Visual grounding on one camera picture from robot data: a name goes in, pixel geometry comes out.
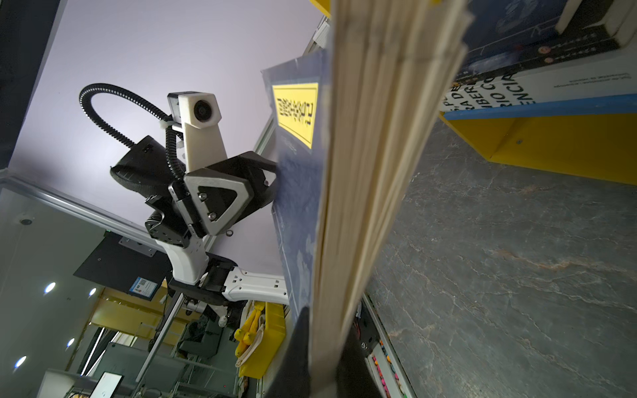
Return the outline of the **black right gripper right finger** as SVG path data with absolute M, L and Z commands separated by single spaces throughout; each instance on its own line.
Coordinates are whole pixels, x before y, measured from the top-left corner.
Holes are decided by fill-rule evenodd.
M 338 364 L 338 398 L 381 398 L 360 347 L 360 341 L 350 329 Z

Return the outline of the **dark blue book top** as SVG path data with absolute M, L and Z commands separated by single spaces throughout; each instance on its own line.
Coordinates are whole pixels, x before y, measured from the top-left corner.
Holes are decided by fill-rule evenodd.
M 380 396 L 353 320 L 472 21 L 465 1 L 336 1 L 325 49 L 263 71 L 295 320 L 268 396 Z

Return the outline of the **blue book landscape cover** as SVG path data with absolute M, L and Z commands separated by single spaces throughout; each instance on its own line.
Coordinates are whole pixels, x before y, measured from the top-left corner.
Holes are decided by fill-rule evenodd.
M 470 1 L 474 16 L 464 35 L 471 56 L 526 46 L 564 32 L 582 3 L 567 0 Z

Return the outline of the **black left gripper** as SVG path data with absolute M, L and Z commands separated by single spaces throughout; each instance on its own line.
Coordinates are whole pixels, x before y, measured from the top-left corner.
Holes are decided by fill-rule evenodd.
M 175 172 L 184 171 L 177 159 L 177 135 L 162 146 L 150 136 L 134 144 L 116 165 L 111 177 L 122 187 L 136 192 L 153 209 L 144 226 L 154 240 L 168 245 L 188 246 L 192 238 L 169 191 L 177 182 Z M 230 174 L 201 168 L 185 175 L 187 190 L 208 235 L 225 233 L 249 207 L 265 207 L 276 197 L 277 164 L 249 151 L 227 160 Z

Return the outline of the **white book black text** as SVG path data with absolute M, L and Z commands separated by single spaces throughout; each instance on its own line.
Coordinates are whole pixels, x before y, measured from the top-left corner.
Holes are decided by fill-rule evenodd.
M 636 45 L 555 66 L 460 85 L 446 93 L 441 112 L 473 111 L 636 92 Z

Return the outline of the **dark book white characters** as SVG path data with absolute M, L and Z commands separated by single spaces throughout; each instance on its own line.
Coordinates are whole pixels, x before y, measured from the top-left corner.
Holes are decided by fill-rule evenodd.
M 584 28 L 551 41 L 526 46 L 462 66 L 456 85 L 474 84 L 498 76 L 507 76 L 539 67 L 615 51 L 625 43 L 610 35 L 604 27 Z

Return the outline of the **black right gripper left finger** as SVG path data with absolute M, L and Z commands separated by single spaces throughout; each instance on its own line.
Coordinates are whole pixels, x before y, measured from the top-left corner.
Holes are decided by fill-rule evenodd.
M 309 398 L 310 308 L 304 307 L 286 349 L 283 362 L 266 398 Z

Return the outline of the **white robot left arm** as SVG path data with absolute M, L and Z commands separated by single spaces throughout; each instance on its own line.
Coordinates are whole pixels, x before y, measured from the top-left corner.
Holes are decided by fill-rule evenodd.
M 275 162 L 249 151 L 178 179 L 164 146 L 147 136 L 110 174 L 152 208 L 144 225 L 169 257 L 169 288 L 211 306 L 245 300 L 287 305 L 284 277 L 243 270 L 205 249 L 208 238 L 237 237 L 239 222 L 273 202 L 278 185 L 266 175 L 276 170 Z

